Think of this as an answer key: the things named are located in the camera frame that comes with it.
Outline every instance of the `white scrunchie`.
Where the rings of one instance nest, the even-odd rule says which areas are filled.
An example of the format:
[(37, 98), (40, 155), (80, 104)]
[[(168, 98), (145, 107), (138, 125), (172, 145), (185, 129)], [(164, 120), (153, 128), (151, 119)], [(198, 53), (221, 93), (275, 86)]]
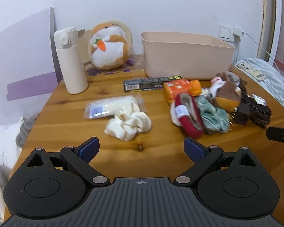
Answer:
[(130, 141), (137, 133), (150, 129), (150, 118), (146, 113), (140, 112), (140, 108), (135, 103), (131, 103), (125, 110), (115, 110), (115, 117), (108, 121), (104, 132), (121, 141)]

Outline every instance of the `thermos lid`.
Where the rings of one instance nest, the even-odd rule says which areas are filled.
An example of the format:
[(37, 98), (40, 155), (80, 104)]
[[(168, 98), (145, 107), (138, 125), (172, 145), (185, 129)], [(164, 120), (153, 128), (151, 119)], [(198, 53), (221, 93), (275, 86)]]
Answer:
[(54, 33), (56, 49), (69, 48), (78, 44), (79, 37), (76, 27), (68, 27)]

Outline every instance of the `white cable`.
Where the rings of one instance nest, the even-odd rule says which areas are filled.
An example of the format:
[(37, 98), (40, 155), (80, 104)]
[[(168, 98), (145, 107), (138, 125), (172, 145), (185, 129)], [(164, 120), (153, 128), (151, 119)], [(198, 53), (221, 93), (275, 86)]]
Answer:
[(235, 44), (237, 44), (237, 47), (236, 47), (236, 56), (235, 56), (235, 63), (234, 63), (234, 65), (235, 65), (236, 62), (238, 61), (241, 38), (240, 38), (239, 36), (237, 36), (237, 35), (234, 35), (234, 39), (235, 39)]
[(232, 58), (232, 60), (231, 60), (231, 64), (232, 64), (233, 66), (236, 65), (236, 62), (237, 62), (236, 55), (237, 55), (237, 51), (238, 51), (238, 48), (237, 48), (236, 44), (234, 44), (234, 45), (235, 45), (235, 51), (234, 51), (234, 53), (233, 53), (233, 58)]
[(281, 72), (280, 72), (280, 70), (279, 70), (279, 68), (278, 68), (278, 66), (277, 66), (277, 64), (276, 64), (276, 62), (275, 62), (274, 59), (271, 57), (271, 55), (270, 55), (265, 49), (263, 49), (259, 44), (257, 44), (256, 41), (253, 40), (252, 37), (251, 37), (247, 32), (245, 32), (245, 31), (242, 31), (242, 32), (245, 33), (247, 36), (249, 36), (250, 39), (251, 39), (256, 45), (258, 45), (262, 50), (264, 50), (264, 51), (269, 55), (269, 57), (273, 60), (273, 63), (275, 64), (275, 66), (276, 66), (276, 68), (277, 68), (277, 70), (278, 70), (278, 72), (279, 72), (279, 74), (280, 74), (280, 77), (281, 77), (281, 79), (282, 79), (282, 81), (283, 81), (283, 83), (284, 83), (284, 79), (283, 79), (283, 77), (282, 77), (282, 74), (281, 74)]

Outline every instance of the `orange package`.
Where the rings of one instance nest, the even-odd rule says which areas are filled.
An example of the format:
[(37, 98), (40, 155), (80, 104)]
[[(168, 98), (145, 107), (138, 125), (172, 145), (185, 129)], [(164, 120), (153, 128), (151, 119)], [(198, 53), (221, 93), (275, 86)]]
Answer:
[(163, 84), (165, 98), (170, 105), (181, 93), (187, 93), (192, 96), (201, 94), (201, 84), (198, 80), (188, 81), (186, 79), (174, 80)]

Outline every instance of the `white thermos bottle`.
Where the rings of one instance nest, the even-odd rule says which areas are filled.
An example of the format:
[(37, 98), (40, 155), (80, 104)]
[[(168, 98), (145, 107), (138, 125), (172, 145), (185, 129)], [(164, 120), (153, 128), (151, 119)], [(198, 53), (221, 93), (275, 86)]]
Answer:
[(79, 56), (77, 29), (69, 27), (56, 31), (54, 41), (67, 91), (70, 94), (78, 94), (85, 91), (88, 83), (83, 62)]

